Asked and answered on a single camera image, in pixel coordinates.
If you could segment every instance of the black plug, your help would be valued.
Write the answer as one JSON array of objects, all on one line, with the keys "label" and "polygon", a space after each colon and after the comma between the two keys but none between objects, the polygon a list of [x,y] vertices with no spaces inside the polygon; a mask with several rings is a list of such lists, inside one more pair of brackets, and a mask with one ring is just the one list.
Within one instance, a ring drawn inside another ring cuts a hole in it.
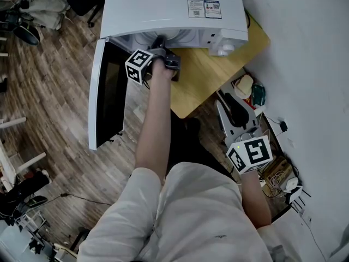
[{"label": "black plug", "polygon": [[282,132],[286,132],[286,131],[288,130],[288,127],[287,127],[285,121],[282,121],[282,122],[280,123],[280,128],[281,128],[281,131],[282,131]]}]

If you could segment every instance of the white table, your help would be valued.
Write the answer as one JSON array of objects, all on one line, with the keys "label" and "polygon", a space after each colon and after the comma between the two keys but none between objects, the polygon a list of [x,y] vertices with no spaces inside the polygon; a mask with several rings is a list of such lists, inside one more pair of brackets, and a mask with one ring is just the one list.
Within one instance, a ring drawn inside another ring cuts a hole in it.
[{"label": "white table", "polygon": [[[17,120],[9,121],[0,124],[0,129],[8,128],[20,123],[26,122],[27,119],[25,117],[19,118]],[[29,166],[33,165],[37,161],[43,159],[46,156],[46,153],[43,152],[42,154],[34,157],[33,159],[29,160],[28,162],[25,162],[23,165],[19,166],[17,169],[12,165],[11,159],[8,157],[4,145],[0,141],[0,166],[1,172],[3,176],[1,177],[1,181],[3,182],[5,188],[7,191],[10,191],[13,188],[13,184],[16,182],[16,175],[23,171],[24,169],[28,168]]]}]

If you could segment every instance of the sticker label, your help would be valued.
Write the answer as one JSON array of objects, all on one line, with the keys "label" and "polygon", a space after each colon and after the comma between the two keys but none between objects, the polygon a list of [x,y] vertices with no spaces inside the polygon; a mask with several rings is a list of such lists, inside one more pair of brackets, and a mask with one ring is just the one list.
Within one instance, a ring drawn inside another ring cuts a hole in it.
[{"label": "sticker label", "polygon": [[222,19],[219,1],[204,0],[204,9],[207,19]]},{"label": "sticker label", "polygon": [[204,19],[206,16],[203,0],[188,0],[188,13],[190,18]]}]

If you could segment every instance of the white wall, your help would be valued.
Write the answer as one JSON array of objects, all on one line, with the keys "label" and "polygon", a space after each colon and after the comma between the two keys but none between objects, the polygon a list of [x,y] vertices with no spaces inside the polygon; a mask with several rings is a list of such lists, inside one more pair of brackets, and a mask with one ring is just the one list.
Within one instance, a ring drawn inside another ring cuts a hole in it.
[{"label": "white wall", "polygon": [[303,197],[311,228],[329,256],[349,224],[349,0],[244,4],[272,41],[247,68],[267,89],[266,115],[286,119],[278,139],[312,195]]}]

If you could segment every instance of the hand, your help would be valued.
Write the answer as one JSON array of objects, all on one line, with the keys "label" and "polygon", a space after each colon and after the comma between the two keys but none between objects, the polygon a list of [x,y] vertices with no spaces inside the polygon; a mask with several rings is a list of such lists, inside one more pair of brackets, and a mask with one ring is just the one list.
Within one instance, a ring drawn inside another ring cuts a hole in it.
[{"label": "hand", "polygon": [[164,77],[168,80],[171,80],[175,71],[167,69],[165,63],[162,59],[158,58],[153,63],[153,77]]}]

